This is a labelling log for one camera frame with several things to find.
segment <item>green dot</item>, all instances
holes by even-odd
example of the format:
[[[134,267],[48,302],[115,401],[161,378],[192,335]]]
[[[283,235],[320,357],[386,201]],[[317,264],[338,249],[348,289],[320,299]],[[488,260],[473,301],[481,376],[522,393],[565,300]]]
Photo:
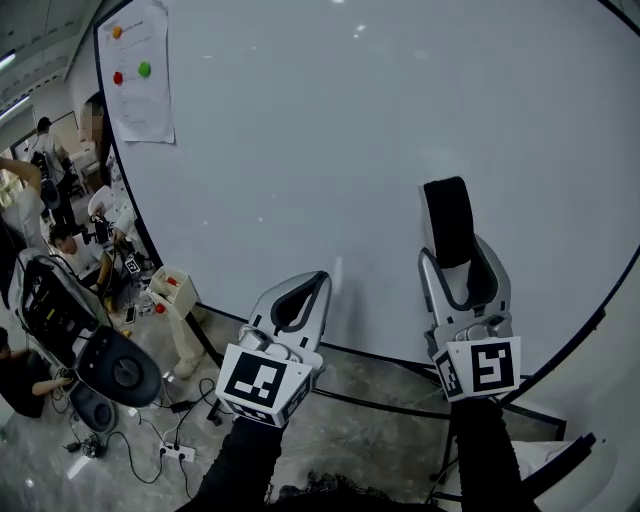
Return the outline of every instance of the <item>green dot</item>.
[[[147,78],[151,74],[151,64],[143,60],[138,66],[138,73],[140,73],[140,76]]]

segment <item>black sleeve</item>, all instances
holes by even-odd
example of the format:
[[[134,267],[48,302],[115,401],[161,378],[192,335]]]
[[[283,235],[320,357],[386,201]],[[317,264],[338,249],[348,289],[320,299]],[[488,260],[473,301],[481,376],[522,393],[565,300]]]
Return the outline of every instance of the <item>black sleeve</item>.
[[[224,504],[240,508],[262,506],[280,457],[283,432],[284,429],[257,421],[236,419],[198,494],[180,510],[210,511]]]
[[[520,492],[520,469],[502,420],[502,409],[488,399],[452,405],[457,435],[462,509],[464,512],[537,511]]]

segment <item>white wall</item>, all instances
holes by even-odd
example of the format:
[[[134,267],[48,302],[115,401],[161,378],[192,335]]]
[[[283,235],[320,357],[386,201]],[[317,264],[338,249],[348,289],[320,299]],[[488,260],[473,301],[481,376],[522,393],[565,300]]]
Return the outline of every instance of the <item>white wall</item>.
[[[73,110],[69,87],[62,80],[34,90],[31,93],[31,102],[36,120],[48,117],[53,122]]]
[[[618,463],[609,485],[585,508],[585,512],[601,510],[638,510],[632,508],[640,496],[640,363],[622,380],[587,404],[584,415],[572,423],[569,435],[576,437],[587,431],[598,439],[613,442]]]
[[[35,129],[33,110],[31,105],[22,109],[20,113],[11,115],[11,118],[0,125],[0,151],[4,151],[12,144]]]
[[[640,362],[640,331],[635,328],[639,311],[640,264],[636,264],[598,328],[523,398],[568,419],[581,417],[588,404],[615,388]]]
[[[121,0],[106,0],[98,9],[94,21],[98,21],[108,11],[118,5]],[[76,119],[80,122],[82,106],[85,102],[100,90],[98,86],[98,74],[96,71],[96,59],[93,49],[93,28],[91,27],[82,40],[82,45],[71,71],[65,82],[69,89],[69,96]]]
[[[523,399],[568,420],[567,439],[593,432],[618,452],[609,485],[585,510],[625,511],[640,488],[640,264],[606,308],[606,316],[557,370]]]

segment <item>floor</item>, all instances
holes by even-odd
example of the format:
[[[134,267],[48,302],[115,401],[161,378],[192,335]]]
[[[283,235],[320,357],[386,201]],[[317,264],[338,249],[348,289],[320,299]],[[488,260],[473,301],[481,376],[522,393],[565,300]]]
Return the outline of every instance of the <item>floor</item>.
[[[122,326],[123,315],[115,319]],[[240,324],[214,313],[207,314],[203,329],[214,347],[224,352],[237,339]],[[147,350],[164,372],[177,362],[168,319],[164,315],[138,317],[126,326],[132,339]],[[326,371],[318,387],[404,407],[446,412],[447,403],[437,386],[393,363],[321,348]],[[187,381],[174,381],[167,389],[171,399],[196,399],[203,377],[217,379],[218,369],[207,357]],[[56,404],[62,409],[62,402]],[[160,440],[152,427],[119,409],[117,430],[131,444],[133,463],[143,479],[158,472]],[[196,449],[196,461],[186,464],[189,489],[195,494],[199,482],[214,461],[232,416],[223,416],[219,427],[206,419],[209,407],[201,403],[180,430],[184,446]],[[43,417],[32,420],[14,415],[6,425],[6,442],[0,443],[0,510],[12,512],[138,512],[173,511],[188,501],[178,461],[165,458],[161,476],[145,485],[133,476],[127,447],[119,437],[111,439],[108,453],[93,459],[73,478],[69,470],[82,455],[63,446],[74,441],[70,412],[57,414],[48,400]],[[162,434],[175,427],[176,416],[166,409],[146,408],[140,416]],[[505,414],[513,439],[552,440],[555,427],[512,413]],[[306,475],[344,474],[356,484],[374,487],[404,502],[424,500],[431,488],[429,476],[439,469],[448,423],[443,420],[391,414],[355,406],[331,398],[310,395],[296,411],[283,442],[282,456],[272,479],[273,498],[285,484],[304,487]],[[73,422],[83,438],[84,425]],[[175,432],[166,439],[171,441]]]

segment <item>curved white screen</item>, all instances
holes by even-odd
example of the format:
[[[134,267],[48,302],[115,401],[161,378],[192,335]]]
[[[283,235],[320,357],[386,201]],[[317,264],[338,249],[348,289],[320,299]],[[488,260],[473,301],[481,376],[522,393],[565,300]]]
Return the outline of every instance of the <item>curved white screen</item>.
[[[181,0],[168,54],[176,144],[117,147],[213,308],[323,269],[325,342],[428,362],[417,186],[460,175],[531,372],[640,240],[640,38],[595,0]]]

